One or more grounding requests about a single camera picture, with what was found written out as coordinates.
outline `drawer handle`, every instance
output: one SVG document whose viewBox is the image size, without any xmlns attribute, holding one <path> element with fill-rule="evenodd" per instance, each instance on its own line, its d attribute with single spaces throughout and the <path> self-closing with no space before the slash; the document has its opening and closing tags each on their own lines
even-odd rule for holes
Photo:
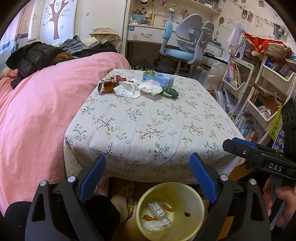
<svg viewBox="0 0 296 241">
<path fill-rule="evenodd" d="M 144 37 L 151 37 L 152 34 L 141 33 Z"/>
<path fill-rule="evenodd" d="M 213 51 L 213 50 L 210 50 L 210 49 L 205 49 L 205 50 L 207 50 L 207 51 L 209 51 L 209 52 L 212 52 L 212 53 L 214 53 L 214 51 Z"/>
</svg>

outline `desk drawer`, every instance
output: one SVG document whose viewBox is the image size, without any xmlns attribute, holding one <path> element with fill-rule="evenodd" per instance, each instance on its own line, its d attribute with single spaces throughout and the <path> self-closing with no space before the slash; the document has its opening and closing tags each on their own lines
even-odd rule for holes
<svg viewBox="0 0 296 241">
<path fill-rule="evenodd" d="M 141 26 L 132 26 L 132 27 L 130 26 L 128 31 L 128 40 L 162 44 L 164 34 L 165 34 L 164 29 L 141 27 Z M 177 47 L 178 44 L 176 39 L 178 38 L 175 32 L 173 32 L 170 40 L 168 41 L 168 45 Z"/>
</svg>

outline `sock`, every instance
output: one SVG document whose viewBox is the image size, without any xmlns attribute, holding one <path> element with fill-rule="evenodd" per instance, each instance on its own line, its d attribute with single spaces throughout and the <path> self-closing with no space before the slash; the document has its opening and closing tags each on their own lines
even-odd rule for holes
<svg viewBox="0 0 296 241">
<path fill-rule="evenodd" d="M 120 213 L 120 222 L 124 222 L 128 218 L 127 198 L 121 194 L 115 194 L 111 198 L 111 202 Z"/>
</svg>

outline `blue chair seat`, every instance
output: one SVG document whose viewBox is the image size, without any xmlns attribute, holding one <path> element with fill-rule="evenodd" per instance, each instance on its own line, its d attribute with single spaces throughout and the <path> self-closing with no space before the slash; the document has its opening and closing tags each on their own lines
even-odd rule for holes
<svg viewBox="0 0 296 241">
<path fill-rule="evenodd" d="M 177 49 L 165 49 L 165 55 L 172 56 L 178 59 L 190 61 L 193 59 L 194 55 L 185 51 Z"/>
</svg>

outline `tissue box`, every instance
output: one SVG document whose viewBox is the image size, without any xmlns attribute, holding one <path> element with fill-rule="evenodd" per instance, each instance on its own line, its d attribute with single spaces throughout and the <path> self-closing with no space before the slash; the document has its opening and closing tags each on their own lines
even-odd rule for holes
<svg viewBox="0 0 296 241">
<path fill-rule="evenodd" d="M 152 80 L 161 85 L 162 88 L 172 88 L 174 85 L 174 77 L 157 73 L 153 70 L 145 71 L 143 74 L 143 81 Z"/>
</svg>

